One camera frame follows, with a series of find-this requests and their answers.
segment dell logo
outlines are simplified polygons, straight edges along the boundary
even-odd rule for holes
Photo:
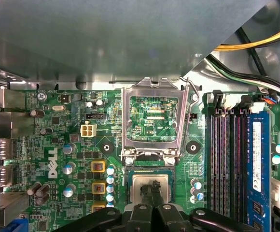
[[[48,174],[48,178],[49,179],[57,179],[57,148],[54,148],[53,151],[49,151],[49,155],[53,155],[53,157],[49,157],[49,164],[48,167],[50,169],[49,174]]]

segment gray metal cover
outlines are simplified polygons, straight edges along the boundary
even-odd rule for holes
[[[0,67],[31,80],[178,77],[269,0],[0,0]]]

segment blue port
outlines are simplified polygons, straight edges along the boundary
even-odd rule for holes
[[[28,232],[28,220],[15,219],[8,226],[1,228],[0,232]]]
[[[270,231],[270,114],[248,116],[247,224]]]

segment yellow wire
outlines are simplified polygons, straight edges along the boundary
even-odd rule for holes
[[[263,45],[272,41],[275,41],[280,38],[280,32],[271,36],[268,39],[256,41],[253,43],[246,43],[246,44],[235,44],[235,45],[219,45],[215,51],[223,52],[223,51],[238,51],[243,50],[251,47],[256,47],[258,45]]]

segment green wire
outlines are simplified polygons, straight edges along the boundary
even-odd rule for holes
[[[249,82],[249,81],[242,80],[242,79],[240,79],[240,78],[236,78],[236,77],[234,77],[234,76],[231,76],[231,75],[227,74],[224,70],[221,70],[220,68],[218,68],[217,66],[215,66],[214,64],[212,64],[211,62],[210,62],[210,64],[211,64],[221,75],[223,75],[223,76],[226,77],[227,79],[234,80],[234,81],[239,81],[239,82],[243,82],[243,83],[245,83],[245,84],[249,84],[249,85],[253,85],[253,86],[260,86],[260,87],[266,88],[265,86],[258,85],[258,84],[256,84],[256,83]]]

